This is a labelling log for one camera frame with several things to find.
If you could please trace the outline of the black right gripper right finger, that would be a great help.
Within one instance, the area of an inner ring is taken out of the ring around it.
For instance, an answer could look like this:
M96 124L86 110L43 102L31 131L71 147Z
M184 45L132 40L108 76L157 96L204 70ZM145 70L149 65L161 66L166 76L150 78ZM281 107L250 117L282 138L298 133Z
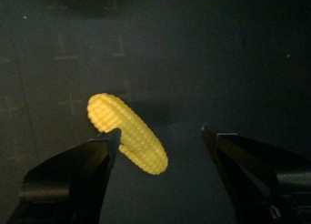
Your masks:
M206 126L201 139L236 224L311 224L311 159Z

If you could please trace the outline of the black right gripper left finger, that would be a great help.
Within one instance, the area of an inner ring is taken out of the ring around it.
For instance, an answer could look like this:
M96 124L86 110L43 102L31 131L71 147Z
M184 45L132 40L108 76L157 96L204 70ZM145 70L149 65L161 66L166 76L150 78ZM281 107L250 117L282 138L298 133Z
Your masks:
M100 133L29 170L6 224L100 224L120 135Z

